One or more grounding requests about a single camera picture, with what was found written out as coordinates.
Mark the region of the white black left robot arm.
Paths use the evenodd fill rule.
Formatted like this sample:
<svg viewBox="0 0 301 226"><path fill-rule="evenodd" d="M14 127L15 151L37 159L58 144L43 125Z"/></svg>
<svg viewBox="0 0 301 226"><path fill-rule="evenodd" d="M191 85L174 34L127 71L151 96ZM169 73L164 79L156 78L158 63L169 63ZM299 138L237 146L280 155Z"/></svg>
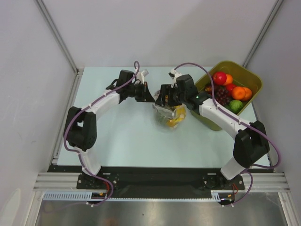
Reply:
<svg viewBox="0 0 301 226"><path fill-rule="evenodd" d="M78 155L84 173L97 175L101 169L101 163L93 150L100 117L128 97L134 98L136 102L155 102L145 81L147 74L147 70L121 70L119 77L106 87L102 96L82 108L73 106L68 110L63 145L67 151Z"/></svg>

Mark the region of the red fake apple in bin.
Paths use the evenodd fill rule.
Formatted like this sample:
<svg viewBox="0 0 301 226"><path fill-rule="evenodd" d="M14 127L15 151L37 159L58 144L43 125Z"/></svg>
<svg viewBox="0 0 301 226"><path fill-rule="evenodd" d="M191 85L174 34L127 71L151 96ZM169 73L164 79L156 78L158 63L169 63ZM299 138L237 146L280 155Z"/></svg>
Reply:
<svg viewBox="0 0 301 226"><path fill-rule="evenodd" d="M215 84L223 85L227 80L227 75L224 72L216 72L212 78Z"/></svg>

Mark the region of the orange fake orange rear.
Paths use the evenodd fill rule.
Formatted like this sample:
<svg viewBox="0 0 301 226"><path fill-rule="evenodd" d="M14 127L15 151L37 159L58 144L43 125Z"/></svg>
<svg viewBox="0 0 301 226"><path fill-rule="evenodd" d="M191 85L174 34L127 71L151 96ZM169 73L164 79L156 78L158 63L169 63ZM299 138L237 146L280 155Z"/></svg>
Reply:
<svg viewBox="0 0 301 226"><path fill-rule="evenodd" d="M233 77L230 74L226 74L226 81L224 82L223 86L229 85L233 83Z"/></svg>

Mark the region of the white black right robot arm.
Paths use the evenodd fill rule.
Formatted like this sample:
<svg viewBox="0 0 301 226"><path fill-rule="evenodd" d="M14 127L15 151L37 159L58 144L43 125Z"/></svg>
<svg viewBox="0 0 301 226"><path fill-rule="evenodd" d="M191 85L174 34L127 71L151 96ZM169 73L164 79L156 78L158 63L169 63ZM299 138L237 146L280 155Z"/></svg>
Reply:
<svg viewBox="0 0 301 226"><path fill-rule="evenodd" d="M185 105L194 113L213 121L234 139L233 156L221 168L227 180L254 165L269 152L265 127L260 121L246 121L217 103L212 95L199 92L189 74L180 74L172 84L161 85L155 103L161 107Z"/></svg>

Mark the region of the purple fake grape bunch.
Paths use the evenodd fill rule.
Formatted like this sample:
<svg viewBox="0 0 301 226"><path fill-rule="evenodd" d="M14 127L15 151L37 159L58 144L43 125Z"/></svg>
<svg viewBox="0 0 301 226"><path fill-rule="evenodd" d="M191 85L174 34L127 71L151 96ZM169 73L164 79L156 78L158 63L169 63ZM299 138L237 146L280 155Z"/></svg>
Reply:
<svg viewBox="0 0 301 226"><path fill-rule="evenodd" d="M232 100L231 95L228 95L226 88L222 86L220 86L215 91L214 95L215 95L215 100L222 106L228 105Z"/></svg>

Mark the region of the orange fake tangerine front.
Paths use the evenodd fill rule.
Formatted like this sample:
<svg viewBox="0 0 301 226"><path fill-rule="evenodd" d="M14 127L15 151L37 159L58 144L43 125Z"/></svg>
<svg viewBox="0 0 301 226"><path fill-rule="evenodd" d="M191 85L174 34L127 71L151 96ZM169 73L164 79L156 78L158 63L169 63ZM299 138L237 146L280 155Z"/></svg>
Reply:
<svg viewBox="0 0 301 226"><path fill-rule="evenodd" d="M242 100L246 96L246 90L243 87L235 87L231 92L231 96L235 100Z"/></svg>

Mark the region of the green netted fake melon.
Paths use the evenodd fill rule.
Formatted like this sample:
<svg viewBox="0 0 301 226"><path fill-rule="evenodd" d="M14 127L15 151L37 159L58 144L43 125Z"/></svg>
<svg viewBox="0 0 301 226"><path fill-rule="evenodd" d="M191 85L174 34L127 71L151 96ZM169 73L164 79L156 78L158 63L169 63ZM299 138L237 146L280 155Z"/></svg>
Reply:
<svg viewBox="0 0 301 226"><path fill-rule="evenodd" d="M168 126L169 118L167 118L166 116L162 115L159 112L155 113L155 120L157 124L160 126L164 126L164 127Z"/></svg>

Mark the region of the clear zip top bag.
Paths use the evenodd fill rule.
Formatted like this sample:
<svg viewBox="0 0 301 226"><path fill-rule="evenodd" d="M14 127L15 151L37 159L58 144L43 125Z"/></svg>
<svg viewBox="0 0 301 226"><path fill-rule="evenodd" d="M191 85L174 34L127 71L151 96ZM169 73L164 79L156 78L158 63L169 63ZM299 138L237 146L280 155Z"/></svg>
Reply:
<svg viewBox="0 0 301 226"><path fill-rule="evenodd" d="M170 106L164 106L164 107L162 107L162 106L159 106L159 105L156 105L155 103L153 103L152 104L152 108L154 109L154 114L157 113L157 112L159 112L159 113L161 113L162 115L166 116L169 119L173 116L173 109L172 109L173 106L172 107L170 107ZM167 127L161 126L161 127L166 128L166 129L173 129L173 128L170 128L168 126Z"/></svg>

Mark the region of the aluminium corner post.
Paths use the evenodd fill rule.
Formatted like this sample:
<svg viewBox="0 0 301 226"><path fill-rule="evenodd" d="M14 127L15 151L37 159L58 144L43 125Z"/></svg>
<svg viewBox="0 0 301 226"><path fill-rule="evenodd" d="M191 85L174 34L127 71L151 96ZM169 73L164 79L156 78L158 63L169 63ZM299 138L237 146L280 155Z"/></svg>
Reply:
<svg viewBox="0 0 301 226"><path fill-rule="evenodd" d="M69 66L71 67L72 71L77 74L78 68L75 64L75 61L73 60L73 57L71 56L68 47L66 43L64 42L45 2L43 0L34 0L35 4L38 7L38 10L40 11L43 19L45 20L49 30L51 31L54 39L56 40L60 50L62 51L62 54L64 55L65 59L67 60Z"/></svg>
<svg viewBox="0 0 301 226"><path fill-rule="evenodd" d="M252 58L254 57L256 51L258 50L260 44L264 40L266 34L268 33L271 25L273 24L275 18L277 17L278 13L281 10L281 7L285 3L285 0L276 0L271 11L269 12L259 34L257 35L255 42L253 43L250 51L248 52L246 58L244 59L242 66L244 68L247 68L248 65L250 64Z"/></svg>

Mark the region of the left aluminium corner post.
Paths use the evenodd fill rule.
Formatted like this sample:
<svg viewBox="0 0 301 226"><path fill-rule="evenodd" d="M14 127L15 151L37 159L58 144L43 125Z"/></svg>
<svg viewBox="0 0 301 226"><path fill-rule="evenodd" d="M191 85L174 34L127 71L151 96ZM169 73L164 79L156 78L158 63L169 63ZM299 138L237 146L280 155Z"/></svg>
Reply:
<svg viewBox="0 0 301 226"><path fill-rule="evenodd" d="M69 66L71 67L72 71L77 74L78 68L75 64L75 61L73 60L73 57L71 56L68 47L66 43L64 42L45 2L43 0L34 0L35 4L38 7L38 10L40 11L43 19L45 20L49 30L51 31L54 39L56 40L60 50L62 51L62 54L64 55L65 59L67 60Z"/></svg>

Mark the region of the orange fake tangerine right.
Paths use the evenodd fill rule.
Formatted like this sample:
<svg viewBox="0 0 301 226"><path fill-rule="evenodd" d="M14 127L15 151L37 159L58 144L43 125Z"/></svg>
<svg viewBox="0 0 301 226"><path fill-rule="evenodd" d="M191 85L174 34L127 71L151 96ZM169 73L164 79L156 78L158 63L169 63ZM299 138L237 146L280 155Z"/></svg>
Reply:
<svg viewBox="0 0 301 226"><path fill-rule="evenodd" d="M245 97L242 99L242 101L249 101L252 98L252 91L248 87L244 87L246 91Z"/></svg>

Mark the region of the green fake lime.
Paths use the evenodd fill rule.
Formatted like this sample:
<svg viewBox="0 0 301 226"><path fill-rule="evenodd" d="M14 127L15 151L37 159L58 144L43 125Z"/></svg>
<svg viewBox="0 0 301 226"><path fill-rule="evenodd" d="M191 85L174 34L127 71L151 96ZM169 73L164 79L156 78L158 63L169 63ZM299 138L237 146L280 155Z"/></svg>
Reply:
<svg viewBox="0 0 301 226"><path fill-rule="evenodd" d="M243 108L243 103L240 100L232 100L229 105L233 112L239 112Z"/></svg>

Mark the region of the right aluminium corner post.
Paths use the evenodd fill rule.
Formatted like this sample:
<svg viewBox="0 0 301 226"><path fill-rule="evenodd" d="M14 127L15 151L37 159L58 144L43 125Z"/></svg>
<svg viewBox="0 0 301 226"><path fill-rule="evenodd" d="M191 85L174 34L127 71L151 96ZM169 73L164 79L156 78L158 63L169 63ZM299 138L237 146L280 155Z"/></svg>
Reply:
<svg viewBox="0 0 301 226"><path fill-rule="evenodd" d="M248 65L250 64L252 58L254 57L256 51L258 50L260 44L264 40L266 34L268 33L271 25L273 24L275 18L277 17L278 13L281 10L281 7L285 3L285 0L276 0L271 11L269 12L259 34L257 35L255 42L253 43L250 51L248 52L246 58L244 59L242 66L244 68L247 68Z"/></svg>

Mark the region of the orange fake tangerine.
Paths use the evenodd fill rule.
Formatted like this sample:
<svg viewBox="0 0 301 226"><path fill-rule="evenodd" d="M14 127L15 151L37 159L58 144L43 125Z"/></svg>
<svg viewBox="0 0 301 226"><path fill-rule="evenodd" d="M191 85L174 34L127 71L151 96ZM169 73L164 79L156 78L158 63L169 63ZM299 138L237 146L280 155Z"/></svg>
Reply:
<svg viewBox="0 0 301 226"><path fill-rule="evenodd" d="M231 92L231 96L235 100L242 100L246 96L246 90L243 87L235 87Z"/></svg>
<svg viewBox="0 0 301 226"><path fill-rule="evenodd" d="M246 91L245 97L242 99L242 101L249 101L252 98L252 91L248 87L244 87Z"/></svg>

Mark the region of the olive green plastic bin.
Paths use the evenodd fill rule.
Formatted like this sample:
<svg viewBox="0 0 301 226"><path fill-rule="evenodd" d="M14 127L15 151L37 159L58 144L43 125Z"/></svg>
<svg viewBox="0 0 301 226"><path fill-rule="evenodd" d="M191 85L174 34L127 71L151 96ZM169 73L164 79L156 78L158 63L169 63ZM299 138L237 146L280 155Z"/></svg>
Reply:
<svg viewBox="0 0 301 226"><path fill-rule="evenodd" d="M217 103L236 115L240 115L262 89L260 77L232 61L219 62L209 73L218 75L213 78L214 88L204 74L195 81L198 91L209 95L214 91Z"/></svg>

